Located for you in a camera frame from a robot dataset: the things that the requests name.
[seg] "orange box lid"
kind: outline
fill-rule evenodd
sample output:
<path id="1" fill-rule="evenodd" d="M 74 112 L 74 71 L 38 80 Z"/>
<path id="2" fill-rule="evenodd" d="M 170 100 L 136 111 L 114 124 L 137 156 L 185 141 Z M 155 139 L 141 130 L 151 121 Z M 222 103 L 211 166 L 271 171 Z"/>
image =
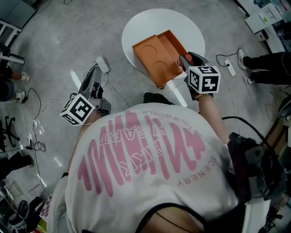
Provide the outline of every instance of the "orange box lid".
<path id="1" fill-rule="evenodd" d="M 170 30 L 146 38 L 132 48 L 157 87 L 183 72 L 177 60 L 187 52 Z"/>

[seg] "chair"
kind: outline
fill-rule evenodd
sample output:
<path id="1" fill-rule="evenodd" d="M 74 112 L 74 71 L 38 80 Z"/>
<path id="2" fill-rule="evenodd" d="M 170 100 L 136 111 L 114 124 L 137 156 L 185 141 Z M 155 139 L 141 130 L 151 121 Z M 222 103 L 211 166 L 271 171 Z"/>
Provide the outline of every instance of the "chair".
<path id="1" fill-rule="evenodd" d="M 20 138 L 19 137 L 16 137 L 12 132 L 11 132 L 11 127 L 12 127 L 12 122 L 14 122 L 15 121 L 15 118 L 13 117 L 13 118 L 11 118 L 10 119 L 10 121 L 9 121 L 9 123 L 8 123 L 8 119 L 9 119 L 9 117 L 8 116 L 5 116 L 5 125 L 6 125 L 6 129 L 4 129 L 3 127 L 2 127 L 2 121 L 0 121 L 0 140 L 3 140 L 4 141 L 4 139 L 6 139 L 6 137 L 4 136 L 4 134 L 7 134 L 7 136 L 8 136 L 8 139 L 9 139 L 9 141 L 10 141 L 10 143 L 11 143 L 11 146 L 12 147 L 15 147 L 16 145 L 15 144 L 13 144 L 13 142 L 12 142 L 12 138 L 14 138 L 14 139 L 16 139 L 17 141 L 20 141 Z"/>
<path id="2" fill-rule="evenodd" d="M 1 42 L 0 42 L 0 59 L 24 64 L 23 57 L 10 53 L 10 48 L 8 48 L 6 45 L 4 45 Z"/>
<path id="3" fill-rule="evenodd" d="M 14 86 L 11 80 L 6 77 L 1 79 L 0 76 L 0 91 L 2 92 L 0 95 L 0 102 L 8 101 L 11 99 L 14 93 Z"/>

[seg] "white sneaker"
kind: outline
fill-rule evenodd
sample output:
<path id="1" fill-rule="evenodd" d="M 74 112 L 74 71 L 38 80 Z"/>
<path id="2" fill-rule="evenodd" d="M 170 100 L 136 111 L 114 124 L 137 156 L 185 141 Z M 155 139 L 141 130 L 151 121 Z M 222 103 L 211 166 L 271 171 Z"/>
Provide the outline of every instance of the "white sneaker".
<path id="1" fill-rule="evenodd" d="M 22 74 L 21 80 L 29 82 L 30 77 L 28 76 L 28 74 L 26 72 L 22 72 L 21 74 Z"/>
<path id="2" fill-rule="evenodd" d="M 238 55 L 238 57 L 239 57 L 239 59 L 241 61 L 241 68 L 243 70 L 246 70 L 247 67 L 244 65 L 244 57 L 246 56 L 245 52 L 242 49 L 239 49 L 238 52 L 237 52 L 237 55 Z"/>
<path id="3" fill-rule="evenodd" d="M 252 79 L 248 78 L 248 79 L 247 79 L 247 83 L 248 83 L 249 85 L 252 85 L 252 84 L 254 84 L 255 82 L 254 82 Z"/>

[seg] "leg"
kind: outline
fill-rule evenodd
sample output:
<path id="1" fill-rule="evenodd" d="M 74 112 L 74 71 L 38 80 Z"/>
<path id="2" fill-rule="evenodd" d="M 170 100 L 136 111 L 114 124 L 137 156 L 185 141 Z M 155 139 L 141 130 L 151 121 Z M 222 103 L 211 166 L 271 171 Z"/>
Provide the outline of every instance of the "leg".
<path id="1" fill-rule="evenodd" d="M 285 71 L 281 61 L 283 55 L 284 52 L 267 54 L 255 58 L 245 56 L 243 58 L 243 64 L 251 70 L 264 69 L 270 71 Z"/>
<path id="2" fill-rule="evenodd" d="M 283 72 L 259 71 L 253 72 L 250 79 L 256 83 L 291 85 L 291 77 Z"/>
<path id="3" fill-rule="evenodd" d="M 13 80 L 23 80 L 23 81 L 29 82 L 30 77 L 28 76 L 28 74 L 26 72 L 12 73 L 11 79 L 13 79 Z"/>
<path id="4" fill-rule="evenodd" d="M 199 97 L 199 111 L 201 116 L 210 124 L 216 135 L 224 144 L 227 144 L 229 142 L 229 133 L 222 121 L 212 96 L 206 95 Z"/>
<path id="5" fill-rule="evenodd" d="M 11 79 L 20 80 L 22 78 L 22 74 L 20 73 L 12 73 Z"/>
<path id="6" fill-rule="evenodd" d="M 168 101 L 162 94 L 154 94 L 147 92 L 144 94 L 144 103 L 161 103 L 161 104 L 169 104 L 174 105 L 172 102 Z"/>
<path id="7" fill-rule="evenodd" d="M 26 167 L 32 164 L 32 159 L 29 155 L 21 156 L 20 152 L 17 152 L 9 159 L 9 167 L 11 171 L 18 170 L 22 167 Z"/>
<path id="8" fill-rule="evenodd" d="M 8 116 L 5 116 L 5 125 L 6 125 L 6 130 L 5 130 L 5 134 L 7 134 L 7 136 L 8 136 L 8 138 L 9 138 L 9 141 L 10 141 L 10 143 L 11 143 L 11 145 L 12 145 L 12 147 L 15 147 L 15 145 L 12 143 L 12 138 L 11 137 L 13 137 L 14 139 L 16 139 L 16 140 L 20 140 L 20 138 L 19 137 L 16 137 L 12 132 L 11 132 L 11 125 L 12 125 L 12 122 L 13 121 L 15 121 L 15 118 L 11 118 L 10 119 L 10 122 L 9 122 L 9 125 L 8 125 L 8 123 L 7 123 L 7 120 L 8 120 L 9 118 L 8 118 Z"/>

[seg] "person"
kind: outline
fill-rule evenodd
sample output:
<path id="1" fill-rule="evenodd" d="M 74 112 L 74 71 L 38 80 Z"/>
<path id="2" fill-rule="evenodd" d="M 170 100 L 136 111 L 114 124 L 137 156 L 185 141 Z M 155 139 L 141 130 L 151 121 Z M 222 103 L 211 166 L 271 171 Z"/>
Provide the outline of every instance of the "person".
<path id="1" fill-rule="evenodd" d="M 26 72 L 17 73 L 13 72 L 10 67 L 7 66 L 6 62 L 0 62 L 0 101 L 8 101 L 6 97 L 9 93 L 9 87 L 3 82 L 6 78 L 12 80 L 22 80 L 29 82 L 30 77 Z M 25 92 L 15 92 L 13 93 L 10 101 L 21 103 L 25 97 Z"/>
<path id="2" fill-rule="evenodd" d="M 291 53 L 279 52 L 267 54 L 260 57 L 250 58 L 239 49 L 238 56 L 242 69 L 251 70 L 263 69 L 266 71 L 252 72 L 248 78 L 248 83 L 265 83 L 277 85 L 291 84 Z"/>
<path id="3" fill-rule="evenodd" d="M 30 155 L 22 156 L 20 152 L 17 152 L 8 158 L 7 153 L 0 151 L 0 181 L 5 179 L 10 172 L 26 166 L 33 167 L 33 159 Z"/>
<path id="4" fill-rule="evenodd" d="M 82 126 L 57 184 L 48 233 L 198 233 L 238 199 L 225 173 L 229 133 L 211 95 L 200 114 L 161 94 Z"/>

